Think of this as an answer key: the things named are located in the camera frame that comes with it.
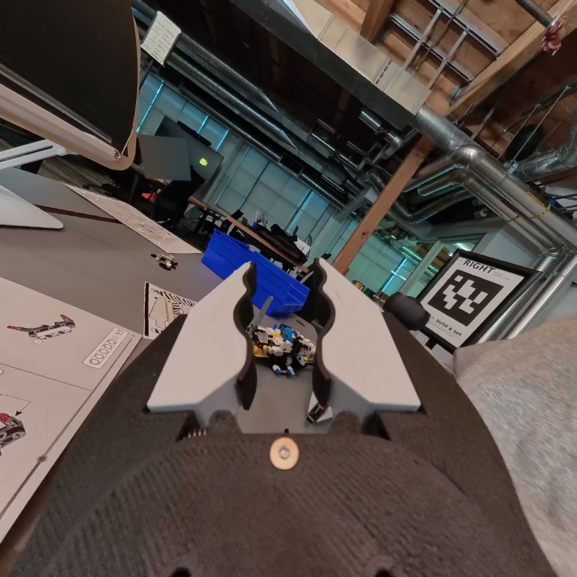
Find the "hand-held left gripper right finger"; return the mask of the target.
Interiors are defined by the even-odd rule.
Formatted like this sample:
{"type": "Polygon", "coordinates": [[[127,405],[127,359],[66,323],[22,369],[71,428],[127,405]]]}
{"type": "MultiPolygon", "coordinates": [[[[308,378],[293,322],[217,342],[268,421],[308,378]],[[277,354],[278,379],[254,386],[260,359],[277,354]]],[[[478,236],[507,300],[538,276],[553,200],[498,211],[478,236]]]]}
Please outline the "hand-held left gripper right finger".
{"type": "Polygon", "coordinates": [[[333,416],[416,413],[421,400],[383,312],[327,260],[314,261],[318,335],[313,394],[333,416]]]}

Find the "zebra striped sticker sheet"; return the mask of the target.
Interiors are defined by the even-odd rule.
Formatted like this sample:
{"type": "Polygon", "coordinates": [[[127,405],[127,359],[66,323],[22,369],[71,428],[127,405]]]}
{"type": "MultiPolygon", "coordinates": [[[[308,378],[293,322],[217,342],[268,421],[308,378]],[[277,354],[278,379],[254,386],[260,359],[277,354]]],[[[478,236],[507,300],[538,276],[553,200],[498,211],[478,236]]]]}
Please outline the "zebra striped sticker sheet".
{"type": "Polygon", "coordinates": [[[196,301],[157,287],[150,282],[145,282],[143,338],[154,340],[175,321],[176,317],[181,314],[188,314],[196,304],[196,301]]]}

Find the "black jacket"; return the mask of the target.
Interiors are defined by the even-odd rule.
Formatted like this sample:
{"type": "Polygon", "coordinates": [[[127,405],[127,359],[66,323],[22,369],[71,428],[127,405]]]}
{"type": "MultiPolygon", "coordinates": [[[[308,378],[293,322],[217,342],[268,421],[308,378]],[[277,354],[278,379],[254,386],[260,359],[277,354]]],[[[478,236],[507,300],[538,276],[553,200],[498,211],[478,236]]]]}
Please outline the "black jacket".
{"type": "Polygon", "coordinates": [[[298,237],[296,235],[286,233],[285,230],[280,228],[277,224],[273,224],[269,230],[267,227],[263,227],[260,223],[254,223],[252,229],[275,249],[278,249],[284,255],[291,257],[298,264],[303,264],[306,261],[306,256],[297,246],[298,237]]]}

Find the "lego instruction booklet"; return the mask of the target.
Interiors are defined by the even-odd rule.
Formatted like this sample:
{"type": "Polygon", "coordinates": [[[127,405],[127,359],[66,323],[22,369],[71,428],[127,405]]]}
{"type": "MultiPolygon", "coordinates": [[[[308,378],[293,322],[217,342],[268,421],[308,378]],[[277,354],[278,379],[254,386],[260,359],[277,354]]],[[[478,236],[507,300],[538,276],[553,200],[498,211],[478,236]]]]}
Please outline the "lego instruction booklet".
{"type": "Polygon", "coordinates": [[[141,338],[1,279],[1,539],[141,338]]]}

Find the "partly built lego helicopter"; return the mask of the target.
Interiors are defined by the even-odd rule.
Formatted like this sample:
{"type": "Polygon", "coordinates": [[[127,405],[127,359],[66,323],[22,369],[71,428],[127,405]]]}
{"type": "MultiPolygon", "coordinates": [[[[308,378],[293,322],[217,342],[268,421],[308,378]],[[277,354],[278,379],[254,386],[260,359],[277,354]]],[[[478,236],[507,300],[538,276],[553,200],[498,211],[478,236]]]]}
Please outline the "partly built lego helicopter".
{"type": "Polygon", "coordinates": [[[314,364],[316,343],[287,324],[262,326],[260,322],[272,302],[273,296],[269,296],[246,330],[253,346],[253,356],[267,360],[278,376],[294,377],[301,369],[314,364]]]}

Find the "paper note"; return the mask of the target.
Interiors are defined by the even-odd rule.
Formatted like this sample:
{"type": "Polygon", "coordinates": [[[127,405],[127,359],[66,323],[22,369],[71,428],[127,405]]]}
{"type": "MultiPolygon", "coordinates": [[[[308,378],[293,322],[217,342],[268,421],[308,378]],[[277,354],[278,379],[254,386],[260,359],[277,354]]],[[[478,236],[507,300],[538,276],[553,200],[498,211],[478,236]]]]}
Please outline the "paper note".
{"type": "Polygon", "coordinates": [[[181,29],[172,20],[157,11],[141,43],[141,49],[163,66],[181,33],[181,29]]]}

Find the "dark background monitor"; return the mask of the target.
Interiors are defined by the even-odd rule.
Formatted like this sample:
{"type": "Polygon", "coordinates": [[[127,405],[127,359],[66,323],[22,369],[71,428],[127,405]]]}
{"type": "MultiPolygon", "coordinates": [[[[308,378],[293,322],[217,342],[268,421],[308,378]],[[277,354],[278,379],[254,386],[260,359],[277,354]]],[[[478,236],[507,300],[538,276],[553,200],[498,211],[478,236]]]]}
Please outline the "dark background monitor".
{"type": "Polygon", "coordinates": [[[155,134],[140,134],[137,143],[146,178],[209,181],[224,160],[210,142],[182,122],[164,117],[155,134]]]}

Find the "blue plastic storage bin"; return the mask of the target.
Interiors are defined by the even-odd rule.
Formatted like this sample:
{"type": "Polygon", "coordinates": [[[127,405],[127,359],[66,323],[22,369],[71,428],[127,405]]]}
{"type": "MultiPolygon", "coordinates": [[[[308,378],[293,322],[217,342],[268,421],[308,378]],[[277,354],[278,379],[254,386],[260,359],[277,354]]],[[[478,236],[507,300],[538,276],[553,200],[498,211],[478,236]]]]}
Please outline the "blue plastic storage bin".
{"type": "Polygon", "coordinates": [[[247,262],[256,264],[257,287],[253,304],[262,307],[272,297],[267,314],[288,315],[303,308],[309,296],[309,288],[282,270],[277,264],[235,238],[215,230],[208,243],[202,263],[220,278],[228,278],[247,262]]]}

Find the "framed marker sign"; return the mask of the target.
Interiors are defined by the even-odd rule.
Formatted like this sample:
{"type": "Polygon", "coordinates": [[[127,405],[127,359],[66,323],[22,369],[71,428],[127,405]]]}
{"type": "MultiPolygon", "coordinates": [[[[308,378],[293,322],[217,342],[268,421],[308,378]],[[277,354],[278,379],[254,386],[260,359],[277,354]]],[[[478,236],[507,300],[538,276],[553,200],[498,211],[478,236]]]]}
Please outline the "framed marker sign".
{"type": "Polygon", "coordinates": [[[454,353],[484,334],[539,272],[457,249],[417,297],[429,313],[418,330],[454,353]]]}

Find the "person's grey hoodie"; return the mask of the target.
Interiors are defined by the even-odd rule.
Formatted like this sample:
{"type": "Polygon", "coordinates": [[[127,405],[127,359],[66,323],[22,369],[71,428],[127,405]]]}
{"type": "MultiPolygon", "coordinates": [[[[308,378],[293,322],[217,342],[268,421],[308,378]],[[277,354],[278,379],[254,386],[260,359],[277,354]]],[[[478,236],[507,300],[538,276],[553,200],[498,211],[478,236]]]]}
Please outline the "person's grey hoodie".
{"type": "Polygon", "coordinates": [[[494,437],[553,569],[576,576],[576,316],[458,349],[453,375],[494,437]]]}

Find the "white monitor stand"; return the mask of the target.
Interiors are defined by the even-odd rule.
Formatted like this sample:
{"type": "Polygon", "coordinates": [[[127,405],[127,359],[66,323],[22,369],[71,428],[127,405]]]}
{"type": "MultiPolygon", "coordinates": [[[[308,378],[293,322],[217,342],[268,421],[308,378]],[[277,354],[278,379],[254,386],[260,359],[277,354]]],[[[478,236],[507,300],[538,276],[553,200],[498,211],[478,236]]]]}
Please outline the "white monitor stand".
{"type": "MultiPolygon", "coordinates": [[[[1,170],[67,155],[67,149],[55,142],[41,140],[1,152],[1,170]]],[[[37,206],[1,186],[1,226],[61,230],[63,224],[37,206]]]]}

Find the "printed paper sheet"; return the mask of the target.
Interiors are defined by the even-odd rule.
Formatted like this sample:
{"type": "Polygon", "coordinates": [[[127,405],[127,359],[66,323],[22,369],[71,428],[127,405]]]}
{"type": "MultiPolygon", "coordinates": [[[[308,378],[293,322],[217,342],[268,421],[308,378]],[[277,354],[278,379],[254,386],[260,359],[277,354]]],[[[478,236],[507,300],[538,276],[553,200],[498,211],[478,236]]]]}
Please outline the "printed paper sheet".
{"type": "Polygon", "coordinates": [[[67,185],[76,194],[87,200],[99,210],[118,220],[132,231],[151,242],[167,255],[198,255],[201,250],[188,244],[166,228],[156,223],[135,207],[85,189],[67,185]]]}

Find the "slanted wooden beam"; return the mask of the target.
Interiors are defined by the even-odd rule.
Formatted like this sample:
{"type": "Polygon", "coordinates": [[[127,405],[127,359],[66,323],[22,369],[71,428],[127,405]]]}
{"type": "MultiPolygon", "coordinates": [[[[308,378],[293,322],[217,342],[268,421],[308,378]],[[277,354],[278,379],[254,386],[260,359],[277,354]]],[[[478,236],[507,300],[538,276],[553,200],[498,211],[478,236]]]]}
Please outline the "slanted wooden beam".
{"type": "Polygon", "coordinates": [[[349,271],[350,264],[364,247],[368,238],[375,231],[380,221],[397,200],[402,190],[414,176],[417,169],[426,159],[435,143],[427,136],[423,136],[409,151],[398,169],[387,182],[377,200],[373,203],[365,217],[357,225],[341,251],[332,262],[332,266],[343,276],[349,271]]]}

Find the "silver ventilation duct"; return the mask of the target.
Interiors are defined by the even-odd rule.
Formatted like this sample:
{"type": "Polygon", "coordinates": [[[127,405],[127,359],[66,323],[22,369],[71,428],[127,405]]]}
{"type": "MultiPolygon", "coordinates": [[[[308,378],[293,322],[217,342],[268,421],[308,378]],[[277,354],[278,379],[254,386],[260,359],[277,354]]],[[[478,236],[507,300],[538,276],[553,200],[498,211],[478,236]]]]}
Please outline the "silver ventilation duct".
{"type": "Polygon", "coordinates": [[[538,279],[525,289],[521,303],[499,317],[489,336],[513,338],[545,321],[553,305],[576,276],[576,226],[549,207],[536,192],[513,175],[485,149],[428,104],[421,106],[411,125],[447,155],[429,165],[416,184],[458,185],[540,250],[538,279]]]}

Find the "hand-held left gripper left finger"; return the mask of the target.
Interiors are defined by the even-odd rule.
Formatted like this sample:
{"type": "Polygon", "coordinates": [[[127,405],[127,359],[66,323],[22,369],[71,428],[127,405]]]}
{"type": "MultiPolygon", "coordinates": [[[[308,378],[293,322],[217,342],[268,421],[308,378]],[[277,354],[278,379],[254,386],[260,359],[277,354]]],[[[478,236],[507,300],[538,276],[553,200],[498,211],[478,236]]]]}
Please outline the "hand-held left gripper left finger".
{"type": "Polygon", "coordinates": [[[186,316],[147,402],[151,413],[192,411],[208,426],[219,411],[249,410],[257,390],[252,340],[256,264],[242,264],[186,316]]]}

